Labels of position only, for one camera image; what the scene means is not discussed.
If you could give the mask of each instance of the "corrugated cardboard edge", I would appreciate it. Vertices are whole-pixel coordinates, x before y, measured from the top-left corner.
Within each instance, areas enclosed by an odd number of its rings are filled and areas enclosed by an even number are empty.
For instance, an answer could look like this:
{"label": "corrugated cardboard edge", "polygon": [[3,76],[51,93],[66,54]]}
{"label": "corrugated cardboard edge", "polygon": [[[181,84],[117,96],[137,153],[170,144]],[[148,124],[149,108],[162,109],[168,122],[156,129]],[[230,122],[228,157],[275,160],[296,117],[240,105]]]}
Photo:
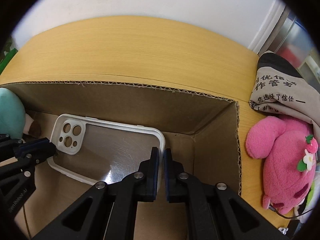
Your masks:
{"label": "corrugated cardboard edge", "polygon": [[139,84],[139,83],[126,83],[126,82],[111,82],[111,81],[23,81],[23,82],[12,82],[12,83],[6,83],[2,84],[9,85],[9,84],[77,84],[77,85],[87,85],[87,84],[102,84],[102,85],[123,85],[123,86],[132,86],[132,87],[141,87],[141,88],[151,88],[156,90],[166,90],[171,92],[180,92],[180,93],[186,93],[186,94],[192,94],[192,95],[198,95],[198,96],[204,96],[209,98],[214,98],[218,100],[227,101],[229,103],[235,102],[236,105],[236,113],[237,113],[237,129],[236,129],[236,141],[238,145],[238,167],[239,167],[239,191],[238,194],[241,196],[241,189],[242,189],[242,169],[241,169],[241,151],[240,151],[240,140],[238,136],[238,129],[239,129],[239,104],[237,101],[234,101],[229,98],[223,98],[223,97],[217,97],[211,94],[206,94],[202,92],[196,92],[192,90],[185,90],[185,89],[178,89],[178,88],[170,88],[170,87],[162,87],[162,86],[156,86],[156,85],[147,85],[147,84]]}

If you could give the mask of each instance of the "white flower decoration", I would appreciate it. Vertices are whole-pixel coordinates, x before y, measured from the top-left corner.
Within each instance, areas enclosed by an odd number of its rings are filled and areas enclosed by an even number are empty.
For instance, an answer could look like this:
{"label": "white flower decoration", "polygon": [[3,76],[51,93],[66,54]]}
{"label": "white flower decoration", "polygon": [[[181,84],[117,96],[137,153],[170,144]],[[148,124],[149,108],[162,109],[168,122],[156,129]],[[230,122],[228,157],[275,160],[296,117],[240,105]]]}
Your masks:
{"label": "white flower decoration", "polygon": [[305,156],[303,157],[303,162],[307,165],[307,171],[312,170],[312,166],[316,164],[316,161],[313,159],[313,154],[309,153],[307,149],[304,150]]}

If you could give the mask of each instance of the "wooden table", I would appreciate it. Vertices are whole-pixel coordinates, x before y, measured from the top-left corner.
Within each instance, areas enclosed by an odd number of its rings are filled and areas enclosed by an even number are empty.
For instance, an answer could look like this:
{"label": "wooden table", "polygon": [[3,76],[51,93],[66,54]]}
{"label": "wooden table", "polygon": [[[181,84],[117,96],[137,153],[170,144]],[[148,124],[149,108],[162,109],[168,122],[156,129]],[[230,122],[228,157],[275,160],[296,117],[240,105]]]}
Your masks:
{"label": "wooden table", "polygon": [[264,115],[248,101],[258,56],[208,30],[153,17],[101,17],[34,36],[0,75],[25,81],[134,82],[194,90],[239,102],[242,197],[274,226],[288,221],[261,206],[262,161],[247,155],[248,130]]}

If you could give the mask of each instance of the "cardboard box flap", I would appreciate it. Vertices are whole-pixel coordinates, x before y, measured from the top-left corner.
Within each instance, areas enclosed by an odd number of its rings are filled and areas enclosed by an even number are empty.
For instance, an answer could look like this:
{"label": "cardboard box flap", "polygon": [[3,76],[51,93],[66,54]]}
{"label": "cardboard box flap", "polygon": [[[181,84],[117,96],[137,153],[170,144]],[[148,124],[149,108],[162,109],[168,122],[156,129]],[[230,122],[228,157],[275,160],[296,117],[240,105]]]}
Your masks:
{"label": "cardboard box flap", "polygon": [[232,102],[187,90],[115,82],[36,82],[2,87],[16,93],[27,109],[188,134]]}
{"label": "cardboard box flap", "polygon": [[224,182],[241,193],[241,154],[238,143],[237,103],[221,111],[194,135],[194,175],[214,185]]}

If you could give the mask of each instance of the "teal plush toy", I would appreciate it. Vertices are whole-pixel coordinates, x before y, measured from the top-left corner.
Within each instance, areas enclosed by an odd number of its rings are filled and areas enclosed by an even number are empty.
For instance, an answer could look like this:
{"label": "teal plush toy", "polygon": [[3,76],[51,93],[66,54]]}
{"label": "teal plush toy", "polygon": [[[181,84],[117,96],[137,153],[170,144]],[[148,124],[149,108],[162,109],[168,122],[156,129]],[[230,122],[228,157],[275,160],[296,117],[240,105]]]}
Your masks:
{"label": "teal plush toy", "polygon": [[0,134],[10,134],[13,139],[22,139],[23,133],[38,138],[41,127],[26,114],[16,94],[0,88]]}

